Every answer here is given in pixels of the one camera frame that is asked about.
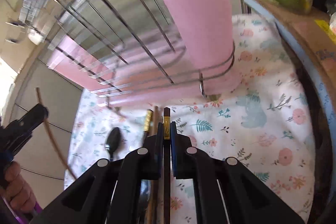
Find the left hand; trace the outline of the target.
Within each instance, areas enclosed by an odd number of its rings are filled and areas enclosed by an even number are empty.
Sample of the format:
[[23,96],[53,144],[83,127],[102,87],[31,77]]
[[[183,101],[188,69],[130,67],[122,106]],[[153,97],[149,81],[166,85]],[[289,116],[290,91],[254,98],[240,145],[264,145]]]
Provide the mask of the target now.
[[30,185],[21,175],[21,166],[13,161],[4,175],[8,183],[5,190],[1,189],[1,196],[6,199],[12,209],[22,213],[30,213],[37,203]]

